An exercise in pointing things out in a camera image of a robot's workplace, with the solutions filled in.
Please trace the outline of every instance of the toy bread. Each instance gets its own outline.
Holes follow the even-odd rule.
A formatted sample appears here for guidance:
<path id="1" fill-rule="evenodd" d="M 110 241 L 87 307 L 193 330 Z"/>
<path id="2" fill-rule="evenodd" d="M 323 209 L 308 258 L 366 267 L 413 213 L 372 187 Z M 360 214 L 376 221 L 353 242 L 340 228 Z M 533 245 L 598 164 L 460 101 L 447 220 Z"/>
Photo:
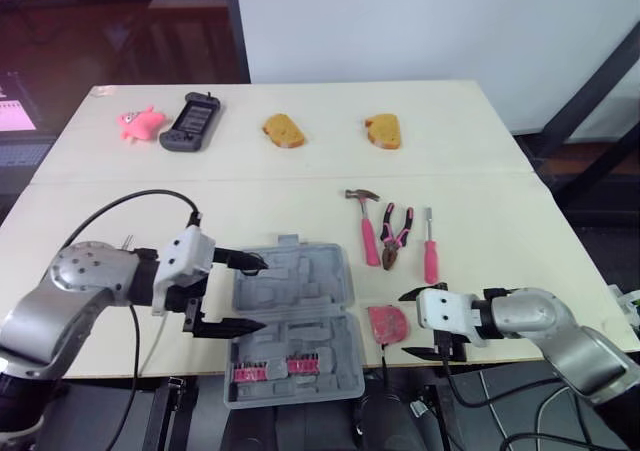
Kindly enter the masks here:
<path id="1" fill-rule="evenodd" d="M 273 144 L 281 148 L 297 148 L 304 144 L 304 134 L 286 114 L 274 114 L 264 123 L 262 130 Z"/>
<path id="2" fill-rule="evenodd" d="M 384 149 L 400 147 L 400 125 L 395 114 L 377 114 L 364 122 L 368 138 L 373 144 Z"/>

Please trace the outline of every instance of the pink hammer handle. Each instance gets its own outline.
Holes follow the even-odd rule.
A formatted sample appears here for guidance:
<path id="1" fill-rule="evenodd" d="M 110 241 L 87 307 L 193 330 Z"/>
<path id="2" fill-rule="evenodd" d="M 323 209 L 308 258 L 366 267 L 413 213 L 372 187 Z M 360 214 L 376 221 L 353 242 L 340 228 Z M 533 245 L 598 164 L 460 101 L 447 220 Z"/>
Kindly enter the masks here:
<path id="1" fill-rule="evenodd" d="M 373 234 L 373 226 L 367 218 L 362 219 L 362 240 L 364 252 L 369 266 L 380 266 L 380 258 L 376 249 L 376 237 Z"/>
<path id="2" fill-rule="evenodd" d="M 435 241 L 424 243 L 424 280 L 428 284 L 438 282 L 438 252 Z"/>

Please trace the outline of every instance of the gray tool case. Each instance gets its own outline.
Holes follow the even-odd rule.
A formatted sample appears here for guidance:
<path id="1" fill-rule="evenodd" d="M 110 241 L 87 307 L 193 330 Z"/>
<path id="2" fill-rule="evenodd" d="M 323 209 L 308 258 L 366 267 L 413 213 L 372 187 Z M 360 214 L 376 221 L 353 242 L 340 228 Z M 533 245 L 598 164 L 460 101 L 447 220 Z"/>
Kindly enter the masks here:
<path id="1" fill-rule="evenodd" d="M 233 308 L 267 326 L 229 341 L 227 407 L 361 396 L 360 327 L 344 310 L 353 302 L 353 287 L 342 249 L 300 244 L 297 235 L 285 235 L 278 237 L 277 247 L 247 251 L 259 253 L 269 269 L 257 276 L 236 273 Z M 302 366 L 310 363 L 313 371 Z"/>

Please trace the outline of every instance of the white wall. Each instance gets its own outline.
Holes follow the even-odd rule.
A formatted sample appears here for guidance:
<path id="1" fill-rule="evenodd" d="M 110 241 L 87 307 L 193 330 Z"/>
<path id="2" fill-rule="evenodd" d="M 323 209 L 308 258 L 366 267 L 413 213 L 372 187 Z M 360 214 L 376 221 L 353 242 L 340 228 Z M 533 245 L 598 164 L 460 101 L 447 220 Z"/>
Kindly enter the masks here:
<path id="1" fill-rule="evenodd" d="M 517 133 L 571 98 L 640 18 L 639 3 L 240 0 L 240 11 L 254 83 L 473 78 Z M 626 81 L 637 95 L 640 75 Z M 624 131 L 599 122 L 582 135 Z"/>

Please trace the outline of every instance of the black metal frame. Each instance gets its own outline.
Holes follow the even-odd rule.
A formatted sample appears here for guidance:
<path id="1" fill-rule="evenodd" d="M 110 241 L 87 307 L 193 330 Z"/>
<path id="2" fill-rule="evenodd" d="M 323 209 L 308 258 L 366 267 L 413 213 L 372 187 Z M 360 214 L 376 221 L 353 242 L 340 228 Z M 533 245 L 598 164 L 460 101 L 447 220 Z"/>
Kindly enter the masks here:
<path id="1" fill-rule="evenodd" d="M 573 181 L 565 184 L 554 192 L 556 203 L 566 208 L 577 198 L 589 191 L 600 179 L 606 176 L 623 159 L 637 150 L 640 143 L 640 123 L 637 123 L 620 138 L 611 148 L 591 164 Z"/>
<path id="2" fill-rule="evenodd" d="M 197 401 L 197 377 L 163 379 L 155 390 L 142 451 L 186 450 L 191 417 Z"/>
<path id="3" fill-rule="evenodd" d="M 530 155 L 548 158 L 589 116 L 640 58 L 640 22 L 611 53 L 606 61 L 542 128 L 539 134 L 526 138 Z"/>
<path id="4" fill-rule="evenodd" d="M 236 43 L 236 54 L 238 58 L 238 71 L 243 83 L 251 83 L 249 73 L 249 62 L 247 60 L 247 48 L 244 43 L 244 30 L 242 29 L 242 18 L 240 16 L 239 0 L 227 0 L 229 9 L 229 22 L 231 23 L 231 33 Z"/>

